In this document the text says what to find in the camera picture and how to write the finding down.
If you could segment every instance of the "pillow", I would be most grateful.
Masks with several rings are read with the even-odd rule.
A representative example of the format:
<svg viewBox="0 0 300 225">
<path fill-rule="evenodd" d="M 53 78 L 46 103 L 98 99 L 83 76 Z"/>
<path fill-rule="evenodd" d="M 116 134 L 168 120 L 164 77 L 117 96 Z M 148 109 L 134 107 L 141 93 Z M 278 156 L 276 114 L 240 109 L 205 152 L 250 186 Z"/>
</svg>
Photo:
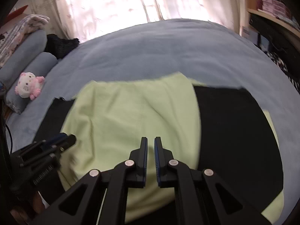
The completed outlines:
<svg viewBox="0 0 300 225">
<path fill-rule="evenodd" d="M 44 76 L 50 72 L 50 70 L 57 64 L 58 60 L 55 56 L 48 52 L 40 53 L 24 70 L 24 72 L 31 72 L 36 76 Z M 7 92 L 5 101 L 6 105 L 9 106 L 13 111 L 21 114 L 27 104 L 30 102 L 29 98 L 21 98 L 15 93 L 15 87 L 18 84 L 19 76 L 16 81 Z"/>
<path fill-rule="evenodd" d="M 9 89 L 28 64 L 44 51 L 46 43 L 46 32 L 38 30 L 29 34 L 23 43 L 19 45 L 0 70 L 0 81 L 6 89 Z"/>
</svg>

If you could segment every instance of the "metal rivet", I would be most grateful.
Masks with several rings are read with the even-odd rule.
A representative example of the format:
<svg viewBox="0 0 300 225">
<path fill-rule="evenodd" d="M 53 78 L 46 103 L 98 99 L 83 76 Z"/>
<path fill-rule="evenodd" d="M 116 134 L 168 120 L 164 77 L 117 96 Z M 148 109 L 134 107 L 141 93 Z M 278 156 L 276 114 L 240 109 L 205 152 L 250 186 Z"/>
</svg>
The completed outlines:
<svg viewBox="0 0 300 225">
<path fill-rule="evenodd" d="M 128 167 L 131 167 L 134 165 L 134 161 L 133 160 L 127 160 L 125 161 L 125 165 L 128 166 Z"/>
<path fill-rule="evenodd" d="M 96 177 L 96 176 L 99 175 L 99 171 L 96 170 L 96 169 L 93 169 L 93 170 L 90 171 L 90 175 L 91 175 L 92 177 Z"/>
<path fill-rule="evenodd" d="M 169 161 L 169 164 L 170 164 L 171 166 L 177 166 L 178 163 L 179 163 L 179 162 L 178 162 L 177 160 L 175 160 L 175 159 L 172 159 L 172 160 Z"/>
<path fill-rule="evenodd" d="M 205 169 L 205 170 L 204 170 L 204 174 L 205 174 L 206 176 L 212 176 L 212 175 L 214 174 L 214 171 L 211 170 L 211 169 Z"/>
</svg>

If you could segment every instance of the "plush toy ear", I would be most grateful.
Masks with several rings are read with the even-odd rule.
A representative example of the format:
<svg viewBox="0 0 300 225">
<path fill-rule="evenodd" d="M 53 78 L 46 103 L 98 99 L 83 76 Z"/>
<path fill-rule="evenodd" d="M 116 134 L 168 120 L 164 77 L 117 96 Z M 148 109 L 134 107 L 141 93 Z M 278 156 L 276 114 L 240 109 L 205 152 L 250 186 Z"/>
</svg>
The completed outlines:
<svg viewBox="0 0 300 225">
<path fill-rule="evenodd" d="M 15 87 L 15 93 L 16 93 L 16 95 L 19 94 L 19 91 L 18 91 L 18 87 L 17 87 L 17 86 Z"/>
</svg>

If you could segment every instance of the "mattress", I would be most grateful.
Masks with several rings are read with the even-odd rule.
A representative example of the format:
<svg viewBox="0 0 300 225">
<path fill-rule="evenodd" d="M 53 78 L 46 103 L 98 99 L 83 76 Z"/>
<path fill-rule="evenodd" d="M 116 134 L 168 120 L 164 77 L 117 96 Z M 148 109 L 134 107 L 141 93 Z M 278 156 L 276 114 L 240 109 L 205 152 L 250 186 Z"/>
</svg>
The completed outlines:
<svg viewBox="0 0 300 225">
<path fill-rule="evenodd" d="M 80 44 L 49 72 L 40 96 L 9 118 L 13 150 L 31 143 L 53 98 L 69 100 L 91 80 L 153 79 L 177 71 L 208 86 L 244 87 L 269 111 L 283 162 L 284 208 L 275 223 L 282 224 L 300 196 L 300 95 L 250 41 L 211 22 L 136 25 Z"/>
</svg>

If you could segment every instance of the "pink and white plush toy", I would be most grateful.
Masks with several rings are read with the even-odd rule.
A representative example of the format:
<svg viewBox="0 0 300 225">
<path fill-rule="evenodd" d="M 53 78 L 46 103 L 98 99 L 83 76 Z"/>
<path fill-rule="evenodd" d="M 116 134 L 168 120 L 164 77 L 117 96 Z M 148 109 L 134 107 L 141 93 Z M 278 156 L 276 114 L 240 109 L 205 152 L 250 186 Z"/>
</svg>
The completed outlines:
<svg viewBox="0 0 300 225">
<path fill-rule="evenodd" d="M 18 85 L 15 87 L 15 93 L 22 98 L 28 98 L 33 101 L 41 93 L 45 78 L 43 76 L 36 77 L 33 73 L 21 73 Z"/>
</svg>

